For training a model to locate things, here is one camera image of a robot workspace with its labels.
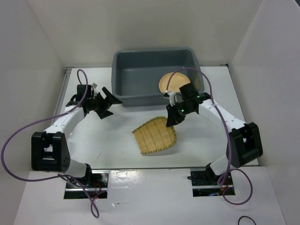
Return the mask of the yellow bear plate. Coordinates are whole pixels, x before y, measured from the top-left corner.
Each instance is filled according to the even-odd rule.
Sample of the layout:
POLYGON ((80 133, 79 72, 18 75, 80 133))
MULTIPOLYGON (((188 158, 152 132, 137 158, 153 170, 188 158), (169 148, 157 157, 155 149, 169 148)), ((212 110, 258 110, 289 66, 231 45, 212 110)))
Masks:
POLYGON ((164 76, 162 76, 162 78, 160 79, 158 87, 162 93, 165 93, 167 84, 169 84, 168 86, 169 91, 180 92, 181 86, 190 83, 190 79, 183 73, 177 72, 170 79, 172 74, 173 72, 167 73, 164 76))

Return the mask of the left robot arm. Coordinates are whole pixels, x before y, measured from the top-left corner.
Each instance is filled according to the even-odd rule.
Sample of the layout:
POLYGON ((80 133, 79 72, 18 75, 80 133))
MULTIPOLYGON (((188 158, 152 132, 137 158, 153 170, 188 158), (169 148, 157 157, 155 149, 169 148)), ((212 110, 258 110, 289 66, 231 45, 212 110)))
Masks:
POLYGON ((63 115, 43 132, 32 135, 31 168, 34 171, 62 173, 85 188, 93 183, 90 165, 71 159, 67 140, 89 112, 94 111, 104 119, 113 114, 109 111, 112 105, 122 104, 106 87, 102 91, 105 97, 92 85, 77 85, 77 93, 66 104, 63 115))

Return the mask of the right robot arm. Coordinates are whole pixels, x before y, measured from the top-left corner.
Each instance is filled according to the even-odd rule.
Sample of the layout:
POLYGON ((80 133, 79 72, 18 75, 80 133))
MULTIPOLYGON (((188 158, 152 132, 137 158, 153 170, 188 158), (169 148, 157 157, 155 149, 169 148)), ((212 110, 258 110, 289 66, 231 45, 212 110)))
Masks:
POLYGON ((258 126, 246 123, 222 108, 210 94, 198 93, 190 83, 180 87, 179 92, 165 91, 167 105, 167 127, 184 121, 190 113, 197 113, 223 131, 227 138, 226 153, 205 167, 205 178, 210 184, 222 184, 225 174, 240 168, 263 155, 258 126))

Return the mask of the woven bamboo basket tray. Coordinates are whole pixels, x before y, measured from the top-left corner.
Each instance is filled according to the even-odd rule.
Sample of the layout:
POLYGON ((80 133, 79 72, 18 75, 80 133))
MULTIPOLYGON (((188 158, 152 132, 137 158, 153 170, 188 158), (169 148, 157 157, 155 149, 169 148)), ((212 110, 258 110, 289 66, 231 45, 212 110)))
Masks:
POLYGON ((152 118, 132 131, 142 155, 160 152, 171 148, 177 142, 173 126, 167 127, 167 118, 152 118))

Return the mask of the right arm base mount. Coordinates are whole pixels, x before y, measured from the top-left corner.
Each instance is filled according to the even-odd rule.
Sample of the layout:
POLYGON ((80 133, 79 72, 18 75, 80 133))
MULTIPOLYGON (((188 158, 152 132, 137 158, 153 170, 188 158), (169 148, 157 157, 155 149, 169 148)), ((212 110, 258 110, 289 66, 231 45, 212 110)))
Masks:
POLYGON ((191 168, 187 179, 191 181, 193 197, 222 196, 224 192, 225 195, 235 195, 231 174, 222 186, 209 180, 204 168, 191 168))

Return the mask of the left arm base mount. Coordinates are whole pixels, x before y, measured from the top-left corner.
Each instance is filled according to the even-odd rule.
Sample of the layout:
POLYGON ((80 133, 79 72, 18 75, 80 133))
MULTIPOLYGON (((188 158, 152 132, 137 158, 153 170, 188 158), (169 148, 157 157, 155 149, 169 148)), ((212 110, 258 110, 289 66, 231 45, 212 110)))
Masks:
MULTIPOLYGON (((84 190, 77 181, 70 178, 63 178, 66 181, 64 199, 87 199, 84 190)), ((86 182, 78 179, 84 186, 86 192, 92 199, 106 199, 108 194, 108 170, 92 170, 91 181, 86 182)))

